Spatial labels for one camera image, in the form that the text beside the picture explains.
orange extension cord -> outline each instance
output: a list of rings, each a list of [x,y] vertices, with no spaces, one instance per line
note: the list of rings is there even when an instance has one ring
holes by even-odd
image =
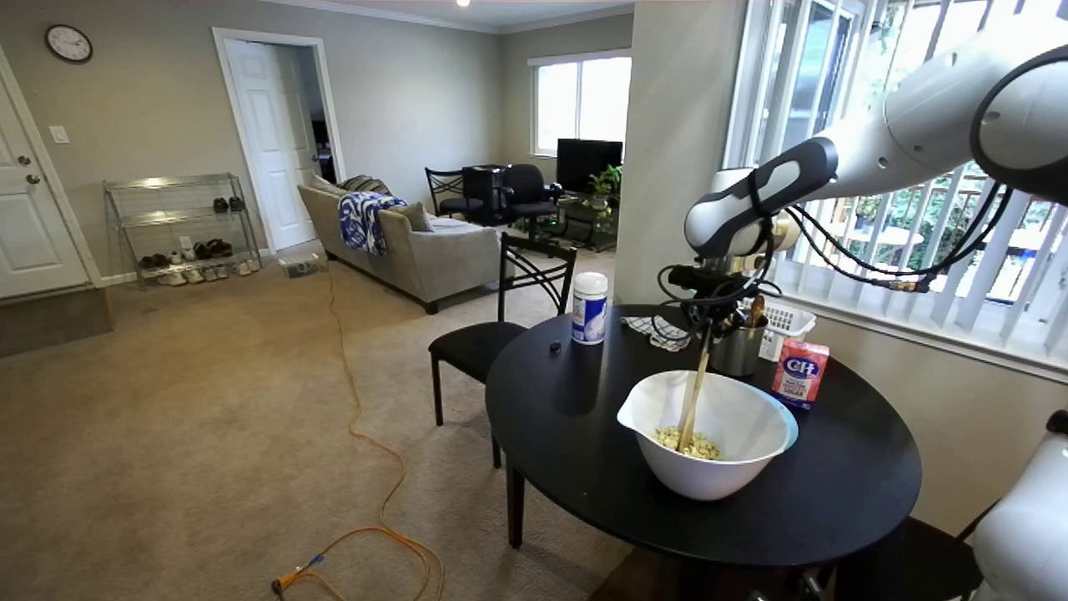
[[[382,453],[388,453],[393,465],[396,465],[396,481],[392,486],[392,495],[377,503],[377,523],[364,523],[364,529],[351,529],[344,531],[341,536],[335,536],[328,546],[319,546],[309,560],[304,560],[300,569],[282,573],[269,581],[269,592],[284,601],[286,587],[297,587],[297,584],[316,584],[323,595],[336,597],[341,595],[314,572],[314,563],[319,563],[336,545],[351,542],[351,536],[382,536],[408,555],[414,555],[424,569],[424,579],[420,579],[420,587],[414,592],[414,597],[424,597],[428,587],[430,587],[430,579],[433,572],[442,573],[442,560],[430,546],[424,546],[420,542],[393,531],[382,513],[388,511],[388,503],[393,500],[393,495],[402,491],[403,485],[403,462],[396,451],[392,451],[388,443],[374,441],[369,433],[359,433],[357,431],[357,421],[359,421],[359,394],[357,394],[357,378],[355,372],[347,366],[347,358],[344,358],[344,326],[341,326],[341,313],[336,313],[336,289],[335,289],[335,273],[328,268],[328,280],[329,280],[329,313],[335,313],[335,332],[336,332],[336,361],[344,366],[344,385],[347,385],[347,394],[355,400],[355,421],[347,425],[347,433],[377,449]]]

white door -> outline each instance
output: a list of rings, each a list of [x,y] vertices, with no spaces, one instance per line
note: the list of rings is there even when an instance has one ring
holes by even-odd
[[[247,39],[226,39],[225,52],[266,248],[314,240],[309,217],[297,196],[297,183],[316,174],[304,57],[289,46]]]
[[[22,131],[0,78],[0,297],[89,280]]]

white bowl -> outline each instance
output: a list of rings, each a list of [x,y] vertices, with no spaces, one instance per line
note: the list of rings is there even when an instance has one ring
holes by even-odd
[[[721,453],[700,462],[661,449],[653,431],[678,428],[690,374],[661,372],[639,382],[616,421],[639,433],[639,449],[664,486],[690,500],[719,500],[751,485],[769,462],[786,453],[798,441],[798,421],[770,394],[743,382],[705,374],[693,431],[712,436]]]

door frame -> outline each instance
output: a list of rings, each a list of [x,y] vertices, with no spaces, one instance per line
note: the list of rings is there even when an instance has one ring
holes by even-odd
[[[22,132],[27,132],[27,140],[30,140],[32,157],[36,157],[36,167],[41,167],[41,174],[42,174],[42,183],[46,183],[51,196],[56,201],[56,209],[61,209],[61,217],[64,217],[64,231],[71,233],[71,245],[75,245],[75,249],[77,249],[80,268],[85,268],[88,276],[89,276],[89,287],[104,287],[106,280],[100,276],[100,268],[97,268],[97,260],[95,260],[95,254],[89,254],[89,245],[88,245],[88,238],[85,238],[85,231],[80,231],[80,220],[77,220],[77,215],[75,215],[75,205],[71,205],[71,196],[67,196],[67,183],[64,183],[54,157],[46,155],[46,142],[42,142],[42,138],[41,138],[41,131],[36,131],[36,119],[32,119],[30,104],[27,104],[27,97],[22,97],[22,88],[19,88],[19,80],[15,78],[15,71],[9,71],[9,63],[7,63],[3,46],[0,46],[0,82],[3,82],[7,97],[9,97],[9,108],[15,108],[18,119],[22,124]]]
[[[300,46],[300,49],[314,52],[314,71],[316,71],[319,100],[323,100],[323,119],[328,119],[328,131],[329,131],[335,174],[336,174],[336,179],[344,179],[347,177],[347,169],[344,169],[344,142],[341,142],[341,131],[336,131],[335,88],[329,88],[323,39],[319,37],[269,33],[269,30],[214,26],[214,49],[218,49],[218,61],[219,61],[219,71],[225,71],[225,82],[226,82],[226,97],[230,97],[230,117],[233,117],[233,127],[236,127],[239,157],[244,157],[244,169],[247,174],[254,174],[249,151],[247,151],[254,138],[244,131],[244,119],[236,117],[239,115],[239,100],[233,93],[233,72],[230,72],[230,63],[226,63],[226,39]]]

yellow food in bowl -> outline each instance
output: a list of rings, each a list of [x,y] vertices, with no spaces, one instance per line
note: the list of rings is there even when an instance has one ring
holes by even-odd
[[[678,449],[678,428],[661,428],[653,431],[653,441],[669,451],[678,451],[683,457],[697,457],[697,462],[719,462],[721,451],[712,443],[712,436],[697,433],[690,436],[690,443]]]

